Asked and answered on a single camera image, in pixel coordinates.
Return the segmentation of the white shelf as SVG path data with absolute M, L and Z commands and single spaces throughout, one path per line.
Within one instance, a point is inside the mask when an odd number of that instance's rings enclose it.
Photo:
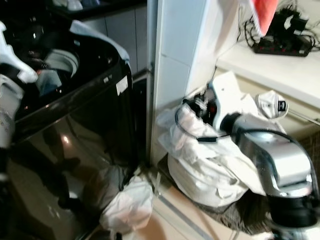
M 320 109 L 320 51 L 307 57 L 266 55 L 237 44 L 215 66 Z

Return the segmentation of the pale bluish cloth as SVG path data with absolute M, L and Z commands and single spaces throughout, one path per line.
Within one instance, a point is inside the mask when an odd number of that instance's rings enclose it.
M 128 66 L 130 66 L 130 55 L 128 54 L 128 51 L 125 48 L 123 48 L 123 46 L 119 45 L 116 41 L 114 41 L 114 39 L 111 39 L 105 34 L 92 29 L 86 23 L 80 22 L 78 20 L 71 21 L 69 31 L 76 35 L 96 38 L 96 39 L 100 39 L 101 41 L 109 43 L 110 45 L 114 46 L 114 48 L 117 50 L 119 57 L 121 57 L 121 59 L 124 62 L 126 62 Z

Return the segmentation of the red hanging cloth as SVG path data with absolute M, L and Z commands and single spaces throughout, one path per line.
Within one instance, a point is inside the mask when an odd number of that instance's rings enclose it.
M 266 36 L 274 20 L 279 0 L 247 0 L 247 3 L 253 14 L 254 23 L 256 23 L 258 36 Z

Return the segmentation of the dark woven laundry basket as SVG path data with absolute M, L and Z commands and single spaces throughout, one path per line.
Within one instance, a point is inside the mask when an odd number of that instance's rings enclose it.
M 269 204 L 265 196 L 248 190 L 245 194 L 229 205 L 206 206 L 190 198 L 186 198 L 195 208 L 212 218 L 218 224 L 233 231 L 240 231 L 250 236 L 270 233 L 267 214 Z

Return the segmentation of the white cloth with black label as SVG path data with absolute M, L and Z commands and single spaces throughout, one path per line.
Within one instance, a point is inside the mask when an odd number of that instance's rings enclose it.
M 290 108 L 286 99 L 274 90 L 257 94 L 255 102 L 263 116 L 272 121 L 284 118 Z

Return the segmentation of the grey cabinet front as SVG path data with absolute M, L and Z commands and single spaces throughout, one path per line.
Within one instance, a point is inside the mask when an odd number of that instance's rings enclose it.
M 147 68 L 147 7 L 136 7 L 128 11 L 91 20 L 84 23 L 107 35 L 128 52 L 130 68 L 137 74 Z

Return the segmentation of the black power strip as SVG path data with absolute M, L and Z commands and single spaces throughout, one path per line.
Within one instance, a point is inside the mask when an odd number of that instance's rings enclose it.
M 261 39 L 254 43 L 251 50 L 255 54 L 276 55 L 284 57 L 307 57 L 313 46 L 306 39 L 287 39 L 279 41 L 278 39 Z

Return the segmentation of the black top-loading washing machine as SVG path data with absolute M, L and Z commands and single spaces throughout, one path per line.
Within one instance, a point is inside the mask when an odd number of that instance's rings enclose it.
M 38 80 L 17 82 L 0 240 L 85 240 L 138 166 L 130 58 L 77 20 L 4 26 Z

